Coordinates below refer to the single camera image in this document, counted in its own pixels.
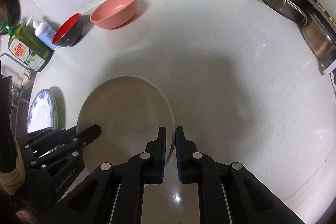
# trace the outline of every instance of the green dish soap bottle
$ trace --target green dish soap bottle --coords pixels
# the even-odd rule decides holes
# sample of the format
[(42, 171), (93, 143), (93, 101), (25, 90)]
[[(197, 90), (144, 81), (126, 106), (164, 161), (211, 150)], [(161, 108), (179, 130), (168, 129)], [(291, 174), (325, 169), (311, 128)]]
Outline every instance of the green dish soap bottle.
[(8, 49), (16, 58), (27, 64), (33, 70), (40, 72), (50, 61), (53, 50), (44, 44), (37, 36), (34, 30), (25, 26), (24, 23), (17, 27), (8, 26), (4, 21), (0, 27), (2, 30), (7, 28), (9, 34)]

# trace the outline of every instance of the pink bowl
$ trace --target pink bowl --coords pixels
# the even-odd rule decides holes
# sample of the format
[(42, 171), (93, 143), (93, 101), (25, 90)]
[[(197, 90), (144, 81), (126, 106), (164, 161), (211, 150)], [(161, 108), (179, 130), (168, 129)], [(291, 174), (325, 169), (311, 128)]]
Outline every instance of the pink bowl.
[(90, 16), (90, 21), (103, 29), (113, 29), (131, 19), (138, 8), (138, 0), (107, 0)]

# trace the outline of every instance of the bowl rim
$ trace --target bowl rim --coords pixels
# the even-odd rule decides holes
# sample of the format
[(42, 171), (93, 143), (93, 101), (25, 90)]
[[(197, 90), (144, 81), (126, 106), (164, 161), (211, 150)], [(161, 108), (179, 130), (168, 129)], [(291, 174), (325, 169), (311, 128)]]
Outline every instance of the bowl rim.
[(176, 130), (176, 124), (175, 124), (175, 118), (174, 118), (174, 113), (173, 113), (173, 110), (171, 109), (171, 106), (169, 104), (169, 101), (168, 99), (166, 98), (166, 96), (164, 95), (164, 93), (154, 84), (152, 83), (151, 81), (147, 80), (146, 78), (143, 78), (141, 76), (138, 76), (138, 75), (117, 75), (117, 76), (114, 76), (114, 77), (111, 77), (109, 79), (107, 79), (106, 81), (100, 83), (97, 87), (95, 87), (91, 92), (90, 94), (88, 95), (88, 97), (86, 97), (82, 107), (81, 107), (81, 110), (79, 111), (79, 115), (78, 115), (78, 118), (77, 118), (77, 124), (79, 122), (79, 117), (81, 116), (81, 112), (83, 110), (83, 106), (85, 105), (85, 103), (88, 101), (89, 97), (98, 89), (100, 88), (102, 85), (104, 85), (105, 83), (109, 82), (109, 81), (112, 81), (114, 79), (117, 79), (117, 78), (135, 78), (135, 79), (139, 79), (139, 80), (143, 80), (145, 81), (146, 83), (148, 83), (149, 85), (151, 85), (160, 95), (161, 97), (163, 98), (164, 102), (166, 103), (167, 107), (168, 107), (168, 111), (169, 111), (169, 114), (170, 114), (170, 119), (171, 119), (171, 122), (172, 122), (172, 126), (173, 126), (173, 132), (172, 132), (172, 140), (171, 140), (171, 145), (170, 145), (170, 150), (169, 150), (169, 153), (168, 153), (168, 156), (166, 157), (166, 160), (165, 160), (165, 165), (167, 165), (167, 163), (169, 162), (172, 154), (173, 154), (173, 151), (174, 151), (174, 147), (175, 147), (175, 130)]
[[(57, 32), (58, 32), (58, 30), (66, 23), (66, 22), (68, 22), (71, 18), (73, 18), (74, 16), (78, 16), (78, 18), (76, 19), (76, 22), (73, 24), (73, 25), (75, 25), (77, 22), (78, 22), (78, 20), (80, 19), (80, 17), (81, 17), (81, 13), (75, 13), (75, 14), (73, 14), (71, 17), (69, 17), (65, 22), (63, 22), (62, 24), (61, 24), (61, 26), (57, 29), (57, 31), (55, 32), (55, 35), (54, 35), (54, 37), (56, 36), (56, 34), (57, 34)], [(65, 35), (67, 34), (67, 32), (66, 33), (64, 33), (63, 35), (62, 35), (62, 37), (60, 37), (57, 41), (55, 41), (54, 42), (54, 37), (52, 38), (52, 40), (51, 40), (51, 43), (52, 44), (56, 44), (58, 41), (60, 41)]]
[(108, 18), (110, 18), (110, 17), (112, 17), (112, 16), (115, 16), (115, 15), (117, 15), (118, 13), (120, 13), (122, 10), (124, 10), (125, 8), (127, 8), (127, 7), (129, 7), (134, 1), (136, 1), (136, 0), (132, 0), (129, 4), (127, 4), (126, 6), (124, 6), (122, 9), (120, 9), (117, 13), (115, 13), (114, 15), (109, 15), (108, 17), (105, 17), (105, 18), (103, 18), (103, 19), (100, 19), (100, 20), (92, 20), (92, 16), (93, 16), (93, 14), (102, 6), (102, 5), (104, 5), (106, 2), (108, 2), (109, 0), (105, 0), (103, 3), (101, 3), (101, 4), (99, 4), (99, 6), (92, 12), (92, 14), (91, 14), (91, 16), (90, 16), (90, 21), (92, 22), (92, 23), (96, 23), (96, 22), (102, 22), (102, 21), (104, 21), (104, 20), (106, 20), (106, 19), (108, 19)]

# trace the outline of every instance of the dish soap bottle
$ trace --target dish soap bottle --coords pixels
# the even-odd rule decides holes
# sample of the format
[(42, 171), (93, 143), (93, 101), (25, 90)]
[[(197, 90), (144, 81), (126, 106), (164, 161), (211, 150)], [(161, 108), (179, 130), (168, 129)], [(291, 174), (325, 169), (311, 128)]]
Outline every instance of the dish soap bottle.
[(0, 30), (4, 27), (9, 34), (9, 51), (33, 70), (40, 72), (50, 61), (53, 51), (35, 36), (31, 27), (26, 27), (24, 23), (17, 27), (9, 27), (7, 21), (4, 21)]
[(33, 17), (28, 19), (26, 27), (33, 23), (33, 27), (35, 28), (35, 35), (49, 48), (53, 51), (59, 49), (59, 46), (53, 44), (53, 37), (55, 35), (55, 30), (46, 22), (38, 22), (37, 20), (33, 20)]

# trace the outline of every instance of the plate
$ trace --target plate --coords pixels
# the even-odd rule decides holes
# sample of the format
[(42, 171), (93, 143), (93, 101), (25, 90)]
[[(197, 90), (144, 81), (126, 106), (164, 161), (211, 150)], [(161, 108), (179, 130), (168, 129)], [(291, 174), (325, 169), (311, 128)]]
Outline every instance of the plate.
[(47, 127), (57, 128), (57, 110), (53, 95), (44, 89), (36, 95), (29, 109), (27, 133)]
[(157, 139), (159, 127), (167, 129), (166, 164), (174, 149), (175, 121), (168, 100), (139, 76), (117, 76), (91, 92), (79, 113), (77, 132), (93, 124), (102, 132), (83, 151), (91, 172), (104, 162), (118, 165), (144, 152)]

